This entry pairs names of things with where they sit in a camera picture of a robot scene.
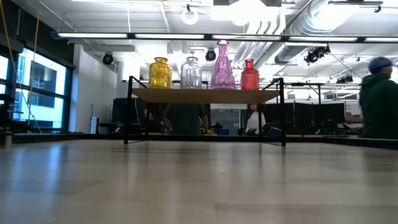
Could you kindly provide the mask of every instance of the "white wall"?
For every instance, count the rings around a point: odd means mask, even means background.
[[[116,97],[117,74],[75,45],[72,75],[69,130],[90,132],[91,106],[100,122],[111,119],[111,107]]]

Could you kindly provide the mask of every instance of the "person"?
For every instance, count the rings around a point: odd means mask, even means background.
[[[266,124],[266,119],[264,114],[261,113],[261,125]],[[259,112],[257,110],[257,105],[250,105],[248,125],[246,126],[246,134],[258,134],[259,133]]]
[[[391,81],[392,62],[384,57],[369,63],[371,75],[363,78],[359,105],[363,137],[398,139],[398,85]]]
[[[164,114],[165,128],[172,134],[200,135],[200,120],[203,123],[205,134],[211,134],[208,129],[209,121],[205,107],[197,103],[171,103]]]

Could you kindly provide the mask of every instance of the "blue beanie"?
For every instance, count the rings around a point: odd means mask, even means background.
[[[388,58],[378,57],[378,58],[374,58],[373,60],[371,60],[368,68],[372,74],[377,74],[377,73],[381,72],[382,68],[388,67],[391,65],[392,65],[392,62]]]

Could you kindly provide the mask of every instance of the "wooden board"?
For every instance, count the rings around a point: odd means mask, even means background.
[[[276,90],[133,89],[132,94],[150,103],[259,104],[279,95]]]

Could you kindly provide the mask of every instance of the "glass bottle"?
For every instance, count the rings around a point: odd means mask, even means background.
[[[201,88],[201,65],[196,57],[187,57],[181,66],[181,88]]]
[[[233,90],[235,89],[235,79],[232,74],[231,63],[229,62],[227,55],[228,41],[221,40],[217,44],[218,58],[214,74],[211,77],[211,88]]]
[[[254,69],[254,60],[247,59],[246,69],[241,75],[242,90],[258,90],[259,89],[259,71]]]
[[[156,57],[149,66],[149,87],[170,88],[172,82],[171,67],[167,65],[167,58]]]

